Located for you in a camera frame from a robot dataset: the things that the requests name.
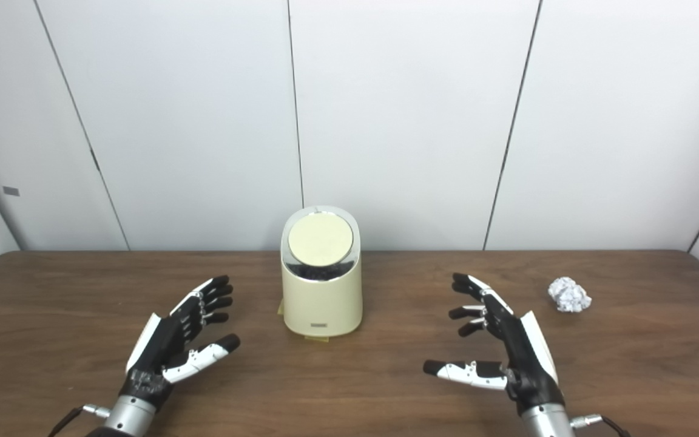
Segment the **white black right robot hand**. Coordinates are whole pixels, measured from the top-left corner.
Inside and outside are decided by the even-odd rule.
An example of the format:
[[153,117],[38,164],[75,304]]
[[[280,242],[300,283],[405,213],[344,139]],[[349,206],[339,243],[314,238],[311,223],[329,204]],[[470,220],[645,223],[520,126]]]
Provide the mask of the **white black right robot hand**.
[[487,332],[502,341],[507,362],[426,360],[424,373],[458,384],[505,391],[519,415],[549,404],[565,406],[554,361],[535,315],[528,312],[517,316],[496,290],[469,274],[455,272],[451,287],[477,301],[449,311],[452,320],[469,318],[458,329],[458,335]]

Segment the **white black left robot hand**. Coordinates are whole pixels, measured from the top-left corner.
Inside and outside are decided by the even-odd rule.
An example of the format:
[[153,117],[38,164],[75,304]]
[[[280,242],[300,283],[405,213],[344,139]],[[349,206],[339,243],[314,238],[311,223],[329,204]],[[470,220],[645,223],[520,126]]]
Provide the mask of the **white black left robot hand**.
[[230,277],[211,277],[183,296],[169,315],[152,313],[128,358],[119,395],[133,396],[160,410],[177,382],[235,351],[241,344],[236,334],[190,347],[206,326],[228,321],[223,309],[233,304],[232,292]]

